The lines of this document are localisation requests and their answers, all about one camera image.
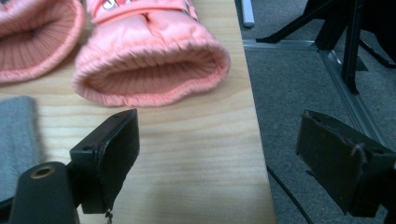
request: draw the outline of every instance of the wood grain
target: wood grain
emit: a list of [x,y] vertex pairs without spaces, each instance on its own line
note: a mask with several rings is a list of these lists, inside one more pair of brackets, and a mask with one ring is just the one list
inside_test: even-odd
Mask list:
[[[258,121],[234,1],[195,1],[201,23],[230,51],[216,89],[169,106],[138,108],[141,153],[116,200],[114,223],[275,223]],[[87,28],[80,43],[90,35]],[[0,86],[0,99],[29,95],[46,161],[69,150],[110,115],[71,88],[78,47],[50,74]],[[106,223],[84,215],[82,223]]]

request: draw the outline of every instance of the black tripod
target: black tripod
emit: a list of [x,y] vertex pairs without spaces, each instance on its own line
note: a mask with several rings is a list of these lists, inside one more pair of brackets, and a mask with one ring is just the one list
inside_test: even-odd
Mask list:
[[261,43],[276,43],[292,34],[313,19],[329,10],[326,21],[315,40],[319,50],[334,49],[337,41],[346,30],[346,47],[342,67],[342,79],[352,94],[359,94],[355,84],[355,72],[358,59],[358,47],[361,35],[361,18],[364,0],[324,0],[307,10],[273,35],[256,39]]

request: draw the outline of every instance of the gray knit item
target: gray knit item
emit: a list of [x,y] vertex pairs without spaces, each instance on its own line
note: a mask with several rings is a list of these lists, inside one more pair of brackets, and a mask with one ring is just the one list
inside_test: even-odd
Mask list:
[[33,99],[0,102],[0,201],[14,196],[19,176],[38,165],[39,158]]

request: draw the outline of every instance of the gray carpet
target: gray carpet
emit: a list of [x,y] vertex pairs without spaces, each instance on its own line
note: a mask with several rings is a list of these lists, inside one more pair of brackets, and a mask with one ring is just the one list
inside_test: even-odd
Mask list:
[[[252,0],[255,26],[243,27],[241,2],[235,0],[244,39],[273,34],[300,16],[306,0]],[[312,21],[287,39],[314,40],[322,21]],[[375,37],[362,32],[361,37],[385,55]],[[335,51],[342,59],[345,38]],[[380,208],[375,218],[344,215],[338,205],[316,180],[307,175],[306,165],[295,155],[301,115],[305,109],[318,111],[351,125],[329,73],[314,51],[246,49],[247,66],[256,104],[266,163],[297,198],[314,223],[382,223],[386,210]],[[369,72],[357,73],[361,99],[372,113],[389,148],[396,148],[396,71],[375,61],[363,49],[359,56]],[[277,223],[306,223],[287,194],[270,176]]]

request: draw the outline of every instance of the pink puffer glove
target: pink puffer glove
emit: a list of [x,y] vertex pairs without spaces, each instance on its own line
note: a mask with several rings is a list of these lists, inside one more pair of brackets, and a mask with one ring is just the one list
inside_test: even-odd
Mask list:
[[2,0],[0,82],[46,74],[78,42],[84,8],[78,0]]
[[215,88],[226,48],[189,0],[87,0],[96,27],[76,59],[73,87],[102,105],[160,106]]

